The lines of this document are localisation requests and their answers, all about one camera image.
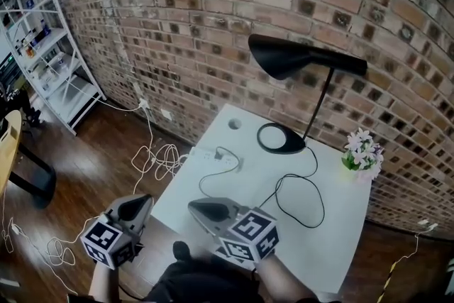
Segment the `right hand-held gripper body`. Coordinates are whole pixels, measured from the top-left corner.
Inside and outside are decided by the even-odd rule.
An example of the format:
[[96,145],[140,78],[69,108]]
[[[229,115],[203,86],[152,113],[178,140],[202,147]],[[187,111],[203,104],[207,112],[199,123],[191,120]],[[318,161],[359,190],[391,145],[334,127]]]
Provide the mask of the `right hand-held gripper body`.
[[236,219],[219,240],[227,256],[259,263],[279,243],[277,220],[262,209],[250,209]]

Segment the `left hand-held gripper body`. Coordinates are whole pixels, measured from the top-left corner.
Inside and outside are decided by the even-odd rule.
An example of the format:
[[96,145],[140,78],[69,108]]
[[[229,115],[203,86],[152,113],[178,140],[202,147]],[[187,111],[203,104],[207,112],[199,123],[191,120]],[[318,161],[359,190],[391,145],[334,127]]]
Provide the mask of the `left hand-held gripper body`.
[[87,255],[96,263],[115,270],[132,262],[143,249],[140,236],[101,214],[80,238]]

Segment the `black desk lamp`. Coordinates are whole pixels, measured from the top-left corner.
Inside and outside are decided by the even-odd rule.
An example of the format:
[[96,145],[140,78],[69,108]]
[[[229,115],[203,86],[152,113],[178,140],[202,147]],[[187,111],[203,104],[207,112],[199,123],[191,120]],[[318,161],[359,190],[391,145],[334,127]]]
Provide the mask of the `black desk lamp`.
[[[335,70],[360,77],[367,74],[367,62],[365,60],[312,45],[252,34],[248,38],[248,46],[262,70],[276,80],[285,80],[310,64],[328,68],[328,76],[303,136],[299,136],[292,129],[274,122],[266,123],[258,129],[256,136],[259,146],[264,151],[275,155],[296,154],[307,148],[306,138],[321,108]],[[261,139],[261,134],[266,128],[276,128],[283,132],[284,144],[278,148],[266,146]]]

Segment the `person's right forearm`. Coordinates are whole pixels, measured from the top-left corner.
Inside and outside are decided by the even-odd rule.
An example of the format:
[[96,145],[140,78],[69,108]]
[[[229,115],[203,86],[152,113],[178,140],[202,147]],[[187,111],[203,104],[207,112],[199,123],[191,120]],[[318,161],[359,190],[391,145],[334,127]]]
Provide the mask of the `person's right forearm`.
[[274,253],[256,263],[255,269],[275,303],[320,303]]

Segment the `person's left forearm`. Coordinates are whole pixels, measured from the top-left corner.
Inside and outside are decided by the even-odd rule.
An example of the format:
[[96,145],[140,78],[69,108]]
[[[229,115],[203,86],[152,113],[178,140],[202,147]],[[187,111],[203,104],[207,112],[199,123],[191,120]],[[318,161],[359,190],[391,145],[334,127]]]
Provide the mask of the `person's left forearm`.
[[118,270],[112,270],[101,263],[97,263],[89,288],[89,296],[101,303],[121,303],[118,277]]

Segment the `person's left shoe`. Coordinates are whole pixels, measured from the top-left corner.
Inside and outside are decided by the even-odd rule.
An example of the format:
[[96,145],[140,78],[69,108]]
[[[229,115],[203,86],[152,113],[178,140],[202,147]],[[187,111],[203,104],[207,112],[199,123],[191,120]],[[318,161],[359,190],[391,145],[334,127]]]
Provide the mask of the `person's left shoe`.
[[184,241],[175,241],[172,245],[172,252],[177,261],[190,261],[192,259],[189,246]]

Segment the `person's legs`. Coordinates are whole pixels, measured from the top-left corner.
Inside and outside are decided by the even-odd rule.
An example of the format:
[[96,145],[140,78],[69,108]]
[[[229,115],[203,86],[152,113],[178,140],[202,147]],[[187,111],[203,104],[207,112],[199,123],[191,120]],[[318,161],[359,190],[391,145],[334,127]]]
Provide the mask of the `person's legs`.
[[225,265],[201,260],[179,260],[169,265],[143,301],[265,303],[256,281]]

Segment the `round wooden table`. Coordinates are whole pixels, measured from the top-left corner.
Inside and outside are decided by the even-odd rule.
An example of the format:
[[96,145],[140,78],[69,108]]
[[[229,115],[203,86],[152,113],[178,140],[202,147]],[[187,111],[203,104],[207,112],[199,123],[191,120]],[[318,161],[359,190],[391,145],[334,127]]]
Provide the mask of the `round wooden table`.
[[[36,208],[45,209],[55,193],[55,169],[21,142],[23,120],[20,111],[13,110],[8,113],[2,119],[2,124],[5,127],[0,127],[4,131],[0,135],[0,197],[5,195],[7,184],[11,182],[32,196]],[[18,153],[27,157],[42,172],[35,174],[31,180],[17,175],[13,166]]]

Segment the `white flowers in pot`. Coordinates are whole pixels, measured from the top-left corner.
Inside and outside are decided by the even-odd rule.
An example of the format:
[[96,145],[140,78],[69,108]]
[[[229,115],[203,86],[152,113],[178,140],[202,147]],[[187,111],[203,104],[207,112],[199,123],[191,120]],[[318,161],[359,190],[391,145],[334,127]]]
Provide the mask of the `white flowers in pot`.
[[372,182],[380,173],[384,161],[383,147],[373,141],[371,132],[359,128],[347,137],[343,165],[353,173],[356,182]]

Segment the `white metal shelf rack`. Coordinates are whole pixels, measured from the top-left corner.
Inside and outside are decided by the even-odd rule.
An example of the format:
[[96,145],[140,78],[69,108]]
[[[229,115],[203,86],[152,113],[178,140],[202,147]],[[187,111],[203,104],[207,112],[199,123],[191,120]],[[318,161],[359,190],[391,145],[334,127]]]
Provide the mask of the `white metal shelf rack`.
[[105,100],[59,0],[0,0],[0,44],[71,134],[96,103]]

